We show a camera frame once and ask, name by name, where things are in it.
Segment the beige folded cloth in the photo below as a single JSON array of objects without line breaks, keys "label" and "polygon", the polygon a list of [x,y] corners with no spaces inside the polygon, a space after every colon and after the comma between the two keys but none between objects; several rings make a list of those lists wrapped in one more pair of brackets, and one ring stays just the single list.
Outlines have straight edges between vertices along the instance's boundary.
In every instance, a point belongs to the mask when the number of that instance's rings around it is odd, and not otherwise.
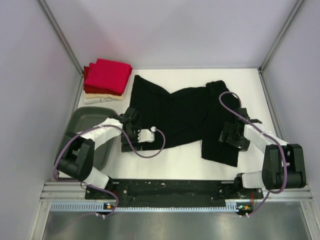
[{"label": "beige folded cloth", "polygon": [[85,97],[83,98],[83,104],[88,105],[88,104],[97,104],[97,103],[104,103],[104,102],[110,102],[110,101],[118,101],[113,98],[90,98],[86,99]]},{"label": "beige folded cloth", "polygon": [[101,94],[101,93],[84,93],[84,97],[86,99],[115,99],[115,100],[123,100],[124,96],[117,96],[112,94]]}]

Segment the gray bin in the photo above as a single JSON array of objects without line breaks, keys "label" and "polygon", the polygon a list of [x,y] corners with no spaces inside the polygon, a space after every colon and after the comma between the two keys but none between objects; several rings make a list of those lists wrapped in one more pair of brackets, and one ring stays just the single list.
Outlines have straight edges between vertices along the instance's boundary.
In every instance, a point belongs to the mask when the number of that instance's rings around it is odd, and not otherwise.
[{"label": "gray bin", "polygon": [[[105,107],[80,107],[72,113],[65,132],[78,133],[87,130],[101,124],[112,114],[116,114],[116,112]],[[114,139],[110,139],[94,151],[93,166],[98,170],[102,170],[106,166],[113,142]]]}]

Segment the black t-shirt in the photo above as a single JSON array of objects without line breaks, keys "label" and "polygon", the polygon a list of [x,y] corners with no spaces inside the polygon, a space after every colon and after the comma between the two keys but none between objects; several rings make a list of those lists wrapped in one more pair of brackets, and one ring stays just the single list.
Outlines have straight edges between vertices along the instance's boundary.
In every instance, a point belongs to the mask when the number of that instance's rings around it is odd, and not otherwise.
[{"label": "black t-shirt", "polygon": [[[238,149],[218,141],[225,122],[235,120],[219,102],[219,95],[225,91],[229,90],[220,80],[169,93],[136,75],[130,107],[141,114],[143,129],[155,126],[164,133],[165,148],[202,140],[202,158],[236,167]],[[232,94],[224,95],[222,101],[231,109],[240,106]],[[155,141],[142,143],[142,149],[158,150],[162,144],[163,138],[156,132]]]}]

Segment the red towel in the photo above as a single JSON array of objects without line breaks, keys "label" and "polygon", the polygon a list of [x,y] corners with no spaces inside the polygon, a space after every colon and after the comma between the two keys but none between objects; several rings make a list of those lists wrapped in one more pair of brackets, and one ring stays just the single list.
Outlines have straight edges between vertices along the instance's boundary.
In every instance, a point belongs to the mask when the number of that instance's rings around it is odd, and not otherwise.
[{"label": "red towel", "polygon": [[127,86],[132,67],[129,64],[98,59],[84,68],[84,91],[92,94],[121,96]]},{"label": "red towel", "polygon": [[[89,67],[88,66],[84,66],[84,82],[86,82],[87,77],[88,77],[88,73],[89,73]],[[121,96],[122,94],[114,92],[114,91],[109,91],[106,89],[101,89],[101,88],[97,88],[94,86],[83,86],[83,90],[87,93],[87,94],[112,94],[112,95],[116,95],[116,96]]]}]

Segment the white wall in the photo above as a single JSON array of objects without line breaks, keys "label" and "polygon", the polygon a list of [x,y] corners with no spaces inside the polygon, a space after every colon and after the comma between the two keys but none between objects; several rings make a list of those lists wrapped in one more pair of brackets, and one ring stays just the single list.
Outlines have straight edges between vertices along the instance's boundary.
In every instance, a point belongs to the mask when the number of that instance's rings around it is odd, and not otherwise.
[{"label": "white wall", "polygon": [[79,76],[35,0],[0,2],[0,239],[25,240]]},{"label": "white wall", "polygon": [[307,180],[320,207],[320,1],[307,0],[265,77],[286,140],[303,146]]},{"label": "white wall", "polygon": [[259,67],[297,0],[46,0],[82,65]]}]

